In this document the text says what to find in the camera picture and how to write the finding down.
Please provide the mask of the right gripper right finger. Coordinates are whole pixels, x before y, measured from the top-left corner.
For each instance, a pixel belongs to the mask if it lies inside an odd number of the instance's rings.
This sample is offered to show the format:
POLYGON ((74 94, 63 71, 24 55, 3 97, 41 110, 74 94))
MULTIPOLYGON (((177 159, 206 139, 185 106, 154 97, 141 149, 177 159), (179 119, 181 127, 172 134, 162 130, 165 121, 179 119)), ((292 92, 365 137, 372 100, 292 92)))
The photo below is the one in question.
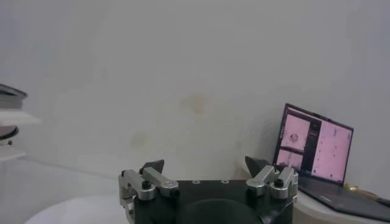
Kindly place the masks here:
POLYGON ((266 160, 245 156, 245 163, 251 175, 246 185, 256 197, 269 192, 272 198, 295 200, 298 194, 299 174, 292 167, 277 167, 266 160))

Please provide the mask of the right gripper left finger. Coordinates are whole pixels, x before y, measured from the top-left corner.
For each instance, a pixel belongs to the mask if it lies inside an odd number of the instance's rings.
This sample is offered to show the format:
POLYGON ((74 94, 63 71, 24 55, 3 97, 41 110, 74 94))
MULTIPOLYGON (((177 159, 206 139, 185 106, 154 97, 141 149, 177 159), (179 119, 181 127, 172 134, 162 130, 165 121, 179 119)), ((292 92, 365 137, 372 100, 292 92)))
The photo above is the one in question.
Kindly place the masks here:
POLYGON ((179 197, 179 182, 162 175, 164 165, 165 161, 160 159, 145 163, 138 172, 123 170, 118 176, 119 200, 132 201, 137 197, 141 201, 149 201, 157 193, 167 198, 179 197))

